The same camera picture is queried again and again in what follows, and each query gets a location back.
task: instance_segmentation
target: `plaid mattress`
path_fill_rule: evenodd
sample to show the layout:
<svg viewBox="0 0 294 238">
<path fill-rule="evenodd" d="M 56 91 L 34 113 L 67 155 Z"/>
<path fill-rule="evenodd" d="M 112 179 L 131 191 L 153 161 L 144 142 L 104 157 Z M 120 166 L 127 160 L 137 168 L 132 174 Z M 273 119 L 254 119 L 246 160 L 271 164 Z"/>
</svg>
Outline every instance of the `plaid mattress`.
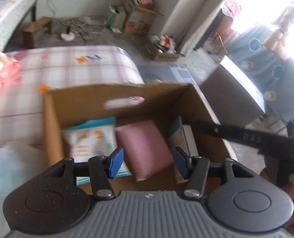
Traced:
<svg viewBox="0 0 294 238">
<path fill-rule="evenodd" d="M 42 137 L 42 84 L 52 88 L 143 83 L 128 54 L 114 46 L 50 47 L 11 52 L 21 70 L 0 91 L 0 147 L 9 140 L 38 146 Z"/>
</svg>

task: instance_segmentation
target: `bed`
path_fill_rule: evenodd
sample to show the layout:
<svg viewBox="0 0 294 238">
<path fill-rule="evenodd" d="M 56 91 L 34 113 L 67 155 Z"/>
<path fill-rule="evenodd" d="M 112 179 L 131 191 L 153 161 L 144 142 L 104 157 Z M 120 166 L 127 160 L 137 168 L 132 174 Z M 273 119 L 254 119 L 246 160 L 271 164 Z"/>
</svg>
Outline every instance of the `bed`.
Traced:
<svg viewBox="0 0 294 238">
<path fill-rule="evenodd" d="M 16 57 L 18 52 L 8 53 Z M 42 138 L 40 86 L 66 88 L 100 83 L 144 83 L 128 54 L 114 46 L 31 49 L 17 77 L 0 91 L 0 147 L 9 140 L 39 146 Z"/>
<path fill-rule="evenodd" d="M 36 0 L 0 0 L 0 51 Z"/>
</svg>

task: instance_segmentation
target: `orange sticker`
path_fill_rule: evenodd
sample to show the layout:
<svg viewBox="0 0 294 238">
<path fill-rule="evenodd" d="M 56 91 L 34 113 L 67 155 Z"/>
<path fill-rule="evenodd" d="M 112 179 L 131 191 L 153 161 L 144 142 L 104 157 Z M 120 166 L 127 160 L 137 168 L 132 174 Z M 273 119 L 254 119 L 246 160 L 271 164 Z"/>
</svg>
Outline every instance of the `orange sticker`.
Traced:
<svg viewBox="0 0 294 238">
<path fill-rule="evenodd" d="M 46 93 L 48 90 L 51 90 L 52 88 L 50 86 L 47 86 L 45 84 L 41 84 L 38 88 L 37 92 L 40 94 Z"/>
<path fill-rule="evenodd" d="M 134 22 L 134 21 L 130 21 L 130 22 L 128 22 L 127 27 L 128 27 L 128 28 L 134 28 L 134 27 L 135 27 L 135 22 Z"/>
<path fill-rule="evenodd" d="M 81 64 L 81 63 L 84 63 L 84 62 L 87 62 L 88 60 L 86 59 L 86 57 L 85 56 L 79 56 L 79 57 L 76 57 L 75 58 L 75 60 L 77 60 L 77 62 L 79 63 L 79 64 Z"/>
</svg>

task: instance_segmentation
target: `pink package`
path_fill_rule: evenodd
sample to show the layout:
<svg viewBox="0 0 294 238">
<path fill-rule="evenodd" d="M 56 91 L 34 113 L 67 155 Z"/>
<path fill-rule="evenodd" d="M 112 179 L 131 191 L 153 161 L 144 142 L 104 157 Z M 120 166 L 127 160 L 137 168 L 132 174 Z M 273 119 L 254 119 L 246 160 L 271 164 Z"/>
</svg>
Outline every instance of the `pink package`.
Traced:
<svg viewBox="0 0 294 238">
<path fill-rule="evenodd" d="M 153 121 L 141 121 L 116 128 L 137 181 L 159 173 L 172 163 L 172 155 Z"/>
</svg>

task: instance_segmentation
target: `plastic bag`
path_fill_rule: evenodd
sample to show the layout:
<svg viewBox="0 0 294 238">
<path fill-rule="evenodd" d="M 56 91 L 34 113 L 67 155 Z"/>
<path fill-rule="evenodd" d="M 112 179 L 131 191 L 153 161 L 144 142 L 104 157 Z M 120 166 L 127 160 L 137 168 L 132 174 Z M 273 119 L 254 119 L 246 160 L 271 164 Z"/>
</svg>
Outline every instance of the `plastic bag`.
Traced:
<svg viewBox="0 0 294 238">
<path fill-rule="evenodd" d="M 75 162 L 87 162 L 98 155 L 109 156 L 116 148 L 115 117 L 86 121 L 63 131 L 63 137 L 70 145 L 70 157 Z M 131 172 L 123 162 L 117 176 L 129 176 Z M 89 182 L 89 177 L 78 177 L 77 185 Z"/>
<path fill-rule="evenodd" d="M 6 196 L 46 169 L 41 151 L 21 142 L 9 142 L 0 149 L 0 238 L 10 232 L 2 212 Z"/>
</svg>

